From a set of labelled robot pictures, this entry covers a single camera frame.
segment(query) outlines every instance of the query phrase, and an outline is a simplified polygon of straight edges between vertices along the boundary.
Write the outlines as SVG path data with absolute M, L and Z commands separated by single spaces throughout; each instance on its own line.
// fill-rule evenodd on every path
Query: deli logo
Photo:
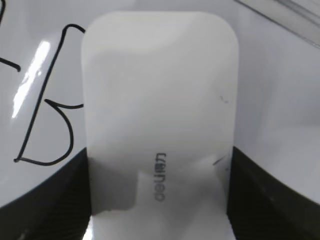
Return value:
M 154 164 L 154 199 L 163 202 L 166 199 L 166 153 L 157 153 Z

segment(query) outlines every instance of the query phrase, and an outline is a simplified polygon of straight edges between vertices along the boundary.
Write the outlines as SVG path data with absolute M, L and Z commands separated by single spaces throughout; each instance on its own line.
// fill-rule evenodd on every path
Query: black curved edge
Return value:
M 236 147 L 227 214 L 237 240 L 320 240 L 320 205 L 278 181 Z
M 0 239 L 81 240 L 90 215 L 84 148 L 49 179 L 0 208 Z

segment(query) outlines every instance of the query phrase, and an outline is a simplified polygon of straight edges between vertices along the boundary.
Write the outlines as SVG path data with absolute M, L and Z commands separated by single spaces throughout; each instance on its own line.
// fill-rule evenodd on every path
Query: drawing on surface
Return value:
M 4 17 L 5 10 L 6 10 L 6 1 L 5 0 L 1 0 L 0 26 L 1 26 L 1 23 L 2 23 L 2 18 Z M 12 61 L 9 61 L 7 59 L 4 59 L 2 57 L 0 57 L 0 63 L 6 64 L 6 65 L 16 69 L 18 72 L 21 71 L 21 67 L 18 64 L 14 63 Z
M 67 128 L 68 128 L 68 131 L 69 131 L 69 137 L 70 137 L 69 147 L 68 147 L 67 151 L 65 152 L 65 154 L 63 154 L 61 157 L 59 157 L 58 159 L 56 159 L 54 161 L 51 161 L 51 162 L 36 161 L 36 160 L 32 160 L 32 159 L 23 157 L 23 154 L 24 154 L 24 151 L 26 149 L 26 146 L 27 146 L 27 143 L 28 143 L 32 128 L 34 126 L 34 123 L 35 123 L 35 120 L 36 120 L 36 117 L 37 117 L 37 114 L 38 114 L 38 110 L 39 110 L 40 104 L 42 102 L 42 98 L 43 98 L 47 83 L 49 81 L 50 75 L 51 75 L 52 70 L 53 70 L 53 68 L 55 66 L 55 63 L 57 61 L 57 58 L 59 56 L 60 50 L 61 50 L 61 48 L 62 48 L 62 46 L 64 44 L 64 40 L 65 40 L 67 31 L 68 31 L 69 28 L 75 28 L 75 29 L 79 30 L 82 33 L 85 33 L 85 31 L 86 31 L 84 28 L 82 28 L 81 26 L 79 26 L 77 24 L 68 24 L 63 28 L 59 45 L 58 45 L 58 47 L 57 47 L 57 49 L 55 51 L 54 57 L 53 57 L 53 59 L 51 61 L 51 64 L 50 64 L 50 66 L 48 68 L 48 71 L 47 71 L 47 73 L 45 75 L 45 78 L 44 78 L 44 81 L 43 81 L 43 84 L 42 84 L 42 87 L 41 87 L 41 90 L 40 90 L 40 93 L 39 93 L 39 96 L 38 96 L 38 99 L 37 99 L 37 102 L 36 102 L 36 105 L 35 105 L 35 108 L 34 108 L 34 111 L 33 111 L 33 114 L 32 114 L 32 117 L 31 117 L 31 120 L 30 120 L 29 127 L 28 127 L 28 129 L 26 131 L 26 134 L 25 134 L 25 137 L 24 137 L 24 140 L 23 140 L 23 143 L 22 143 L 22 147 L 20 149 L 20 152 L 19 152 L 17 158 L 14 159 L 14 162 L 16 162 L 16 163 L 19 162 L 19 161 L 24 161 L 24 162 L 27 162 L 27 163 L 36 164 L 36 165 L 40 165 L 40 166 L 52 166 L 52 165 L 55 165 L 55 164 L 61 162 L 65 158 L 67 158 L 70 155 L 70 153 L 72 152 L 72 149 L 74 147 L 74 132 L 73 132 L 72 125 L 71 125 L 68 117 L 64 114 L 64 112 L 61 109 L 80 109 L 80 108 L 83 108 L 84 105 L 80 104 L 80 105 L 70 106 L 70 105 L 64 105 L 64 104 L 61 104 L 61 103 L 57 103 L 57 102 L 49 100 L 49 99 L 45 99 L 44 102 L 46 102 L 50 107 L 52 107 L 54 110 L 56 110 L 60 114 L 60 116 L 63 118 L 63 120 L 65 121 L 65 123 L 67 125 Z

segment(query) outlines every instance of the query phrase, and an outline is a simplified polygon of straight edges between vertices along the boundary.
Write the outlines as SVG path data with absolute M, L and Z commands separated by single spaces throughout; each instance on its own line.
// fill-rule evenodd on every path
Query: glossy white surface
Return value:
M 213 14 L 122 11 L 88 27 L 81 64 L 96 240 L 227 238 L 217 166 L 230 166 L 238 63 L 234 31 Z
M 303 129 L 305 138 L 313 143 L 318 139 L 309 129 L 320 125 L 319 49 L 232 0 L 10 0 L 0 26 L 0 57 L 20 64 L 21 72 L 0 63 L 0 206 L 36 187 L 66 163 L 41 167 L 13 162 L 62 28 L 69 23 L 86 28 L 97 16 L 114 10 L 203 11 L 227 20 L 240 47 L 235 145 L 283 183 L 320 203 L 320 191 L 316 190 L 320 183 L 319 151 L 307 150 L 303 159 L 290 152 Z M 81 38 L 76 30 L 68 32 L 44 98 L 69 105 L 82 103 Z M 38 71 L 35 75 L 12 118 L 14 97 L 42 41 L 47 41 L 50 49 L 41 74 Z M 63 111 L 74 130 L 72 157 L 85 146 L 83 110 Z M 69 144 L 67 131 L 61 117 L 42 103 L 26 157 L 43 161 L 59 157 Z M 268 159 L 264 154 L 267 148 L 272 155 Z

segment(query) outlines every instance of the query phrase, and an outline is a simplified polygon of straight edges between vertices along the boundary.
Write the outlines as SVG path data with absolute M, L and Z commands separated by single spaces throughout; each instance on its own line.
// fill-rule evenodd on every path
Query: scuff mark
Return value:
M 225 100 L 222 95 L 220 95 L 220 99 L 221 99 L 221 101 L 224 102 L 225 104 L 228 104 L 228 103 L 229 103 L 229 101 L 228 101 L 228 100 Z
M 213 163 L 213 166 L 217 165 L 224 159 L 224 156 Z

